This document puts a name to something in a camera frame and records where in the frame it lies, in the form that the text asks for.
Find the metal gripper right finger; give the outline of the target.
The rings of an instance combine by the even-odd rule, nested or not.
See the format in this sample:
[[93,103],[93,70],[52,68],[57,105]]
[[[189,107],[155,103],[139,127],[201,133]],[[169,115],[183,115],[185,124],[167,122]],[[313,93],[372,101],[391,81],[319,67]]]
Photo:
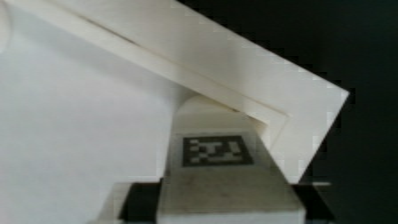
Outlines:
[[304,224],[342,224],[334,209],[324,194],[331,189],[329,183],[299,183],[292,185],[306,208]]

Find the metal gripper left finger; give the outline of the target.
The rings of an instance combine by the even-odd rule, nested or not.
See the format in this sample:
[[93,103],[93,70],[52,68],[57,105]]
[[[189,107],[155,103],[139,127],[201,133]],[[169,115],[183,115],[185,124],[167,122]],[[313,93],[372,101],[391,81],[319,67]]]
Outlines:
[[88,224],[157,224],[160,182],[116,183],[100,215]]

